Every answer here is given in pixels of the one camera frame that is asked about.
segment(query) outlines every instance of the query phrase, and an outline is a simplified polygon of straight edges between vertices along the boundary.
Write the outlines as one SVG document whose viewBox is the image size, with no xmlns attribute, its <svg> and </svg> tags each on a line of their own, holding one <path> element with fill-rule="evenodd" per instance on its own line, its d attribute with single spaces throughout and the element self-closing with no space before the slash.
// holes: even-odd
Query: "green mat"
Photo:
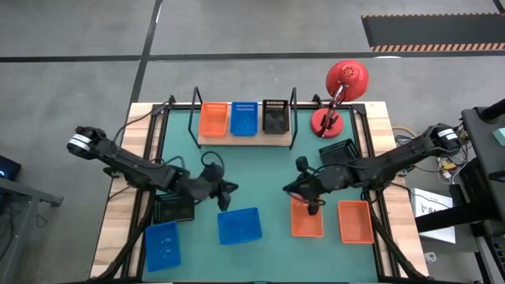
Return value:
<svg viewBox="0 0 505 284">
<path fill-rule="evenodd" d="M 298 136 L 293 150 L 288 147 L 203 146 L 199 150 L 188 133 L 189 110 L 171 110 L 163 159 L 181 155 L 188 170 L 197 176 L 203 169 L 200 157 L 216 151 L 225 163 L 225 179 L 239 184 L 231 195 L 229 211 L 258 207 L 263 237 L 238 245 L 220 245 L 217 199 L 195 207 L 195 219 L 178 223 L 181 266 L 147 272 L 144 281 L 270 281 L 270 282 L 377 282 L 371 245 L 346 245 L 340 239 L 337 203 L 359 200 L 361 189 L 345 189 L 325 195 L 322 207 L 324 237 L 293 237 L 290 198 L 282 187 L 298 172 L 294 161 L 307 156 L 309 165 L 321 166 L 318 149 L 348 138 L 353 130 L 348 110 L 343 133 L 335 139 L 316 137 L 309 120 L 313 110 L 298 111 Z M 197 133 L 199 114 L 194 120 Z"/>
</svg>

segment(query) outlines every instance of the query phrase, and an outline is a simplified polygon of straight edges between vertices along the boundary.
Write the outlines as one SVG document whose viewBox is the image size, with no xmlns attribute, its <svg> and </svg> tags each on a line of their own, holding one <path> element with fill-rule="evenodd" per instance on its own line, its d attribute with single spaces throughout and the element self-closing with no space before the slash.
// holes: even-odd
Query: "blue basket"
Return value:
<svg viewBox="0 0 505 284">
<path fill-rule="evenodd" d="M 145 245 L 149 272 L 181 265 L 177 222 L 149 226 L 145 230 Z"/>
<path fill-rule="evenodd" d="M 255 241 L 263 236 L 257 207 L 219 213 L 218 227 L 221 245 Z"/>
<path fill-rule="evenodd" d="M 255 136 L 258 133 L 258 102 L 231 103 L 231 134 Z"/>
</svg>

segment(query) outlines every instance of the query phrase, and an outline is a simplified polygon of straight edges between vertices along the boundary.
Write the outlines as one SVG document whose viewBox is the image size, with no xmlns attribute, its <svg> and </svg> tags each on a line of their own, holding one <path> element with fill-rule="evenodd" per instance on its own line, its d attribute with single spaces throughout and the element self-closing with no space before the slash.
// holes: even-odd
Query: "black wire basket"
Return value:
<svg viewBox="0 0 505 284">
<path fill-rule="evenodd" d="M 360 152 L 351 139 L 319 149 L 319 156 L 324 165 L 333 163 L 348 163 L 360 158 Z"/>
<path fill-rule="evenodd" d="M 284 134 L 290 131 L 287 100 L 263 100 L 263 131 L 265 134 Z"/>
<path fill-rule="evenodd" d="M 195 219 L 195 204 L 192 200 L 183 199 L 171 194 L 156 196 L 154 214 L 152 216 L 154 224 L 193 219 Z"/>
</svg>

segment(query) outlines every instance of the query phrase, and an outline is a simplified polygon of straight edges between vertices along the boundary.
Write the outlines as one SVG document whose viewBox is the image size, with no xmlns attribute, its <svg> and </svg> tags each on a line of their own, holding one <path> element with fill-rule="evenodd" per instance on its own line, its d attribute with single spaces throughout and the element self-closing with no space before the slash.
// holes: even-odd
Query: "orange plastic basket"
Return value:
<svg viewBox="0 0 505 284">
<path fill-rule="evenodd" d="M 291 198 L 291 233 L 295 237 L 323 237 L 321 208 L 316 215 L 309 215 L 306 203 Z"/>
<path fill-rule="evenodd" d="M 198 134 L 224 137 L 228 126 L 228 103 L 203 103 Z"/>
<path fill-rule="evenodd" d="M 340 201 L 338 215 L 343 243 L 373 244 L 373 230 L 368 202 Z"/>
</svg>

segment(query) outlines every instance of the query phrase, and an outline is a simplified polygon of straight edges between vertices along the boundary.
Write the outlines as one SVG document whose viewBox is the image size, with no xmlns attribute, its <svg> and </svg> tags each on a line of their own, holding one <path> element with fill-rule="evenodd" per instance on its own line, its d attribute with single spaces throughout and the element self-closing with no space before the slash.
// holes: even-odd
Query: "gray floor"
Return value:
<svg viewBox="0 0 505 284">
<path fill-rule="evenodd" d="M 140 54 L 153 5 L 154 0 L 0 0 L 0 56 Z M 495 11 L 491 0 L 166 0 L 151 53 L 368 51 L 362 14 Z M 292 87 L 299 99 L 310 99 L 326 95 L 324 78 L 336 61 L 151 62 L 139 100 L 175 95 L 189 101 L 195 85 L 208 100 L 285 98 Z M 457 125 L 463 108 L 503 98 L 505 58 L 361 61 L 371 76 L 361 100 L 386 101 L 391 123 L 418 133 L 437 122 Z M 137 67 L 0 63 L 0 155 L 23 164 L 24 184 L 65 196 L 59 209 L 40 208 L 49 225 L 34 226 L 18 283 L 88 277 L 110 179 L 102 164 L 68 154 L 65 144 L 77 125 L 114 135 L 125 120 Z M 407 183 L 447 192 L 433 174 L 414 171 Z M 457 239 L 456 245 L 422 239 L 424 250 L 439 256 L 430 274 L 479 279 L 469 229 L 459 226 Z"/>
</svg>

